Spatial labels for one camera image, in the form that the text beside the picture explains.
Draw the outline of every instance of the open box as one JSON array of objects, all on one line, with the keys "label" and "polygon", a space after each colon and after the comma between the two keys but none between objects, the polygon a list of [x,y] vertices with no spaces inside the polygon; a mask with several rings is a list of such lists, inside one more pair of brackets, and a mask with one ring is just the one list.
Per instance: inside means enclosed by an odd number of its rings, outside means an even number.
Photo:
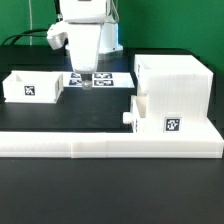
[{"label": "open box", "polygon": [[5,102],[56,103],[63,91],[63,75],[54,72],[12,71],[3,81]]}]

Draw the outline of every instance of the green background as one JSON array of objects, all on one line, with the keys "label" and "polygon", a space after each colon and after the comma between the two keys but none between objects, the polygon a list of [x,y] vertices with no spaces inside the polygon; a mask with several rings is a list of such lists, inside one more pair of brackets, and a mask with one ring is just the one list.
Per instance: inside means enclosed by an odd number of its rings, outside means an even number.
[{"label": "green background", "polygon": [[[1,42],[29,29],[28,2],[0,0]],[[32,0],[32,9],[34,29],[55,22],[53,0]],[[224,75],[224,0],[120,0],[118,11],[123,46],[187,49]]]}]

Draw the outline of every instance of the white box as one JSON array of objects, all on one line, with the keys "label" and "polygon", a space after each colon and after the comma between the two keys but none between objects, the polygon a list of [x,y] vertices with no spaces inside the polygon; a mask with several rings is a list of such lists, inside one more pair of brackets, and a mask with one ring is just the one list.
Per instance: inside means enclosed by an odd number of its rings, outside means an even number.
[{"label": "white box", "polygon": [[59,72],[12,71],[3,81],[5,102],[56,103],[63,91]]},{"label": "white box", "polygon": [[191,55],[136,55],[136,97],[144,111],[144,132],[163,133],[167,119],[191,133],[207,122],[213,73]]}]

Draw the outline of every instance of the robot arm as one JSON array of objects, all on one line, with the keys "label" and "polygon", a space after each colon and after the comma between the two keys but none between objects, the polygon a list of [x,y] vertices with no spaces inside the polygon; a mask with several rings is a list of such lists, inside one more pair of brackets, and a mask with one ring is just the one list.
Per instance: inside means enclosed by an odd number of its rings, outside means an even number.
[{"label": "robot arm", "polygon": [[117,22],[111,17],[113,0],[60,0],[60,8],[63,20],[50,27],[48,42],[57,49],[68,38],[73,70],[90,76],[97,70],[102,26]]}]

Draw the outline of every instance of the black table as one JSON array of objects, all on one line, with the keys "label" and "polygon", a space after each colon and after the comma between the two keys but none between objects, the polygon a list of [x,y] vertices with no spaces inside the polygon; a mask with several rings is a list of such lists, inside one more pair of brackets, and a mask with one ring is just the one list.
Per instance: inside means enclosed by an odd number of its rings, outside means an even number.
[{"label": "black table", "polygon": [[[63,50],[48,47],[1,47],[0,81],[12,70],[72,71]],[[128,72],[128,57],[99,63],[99,71]],[[0,88],[1,131],[130,132],[122,123],[135,88],[64,88],[57,104],[4,103]]]},{"label": "black table", "polygon": [[[131,49],[125,57],[101,63],[99,70],[131,71],[137,51],[149,50]],[[2,80],[12,69],[71,69],[62,50],[47,47],[1,47],[0,56]],[[5,106],[2,97],[0,114]],[[210,111],[215,120],[212,106]],[[0,159],[0,223],[223,222],[221,159]]]}]

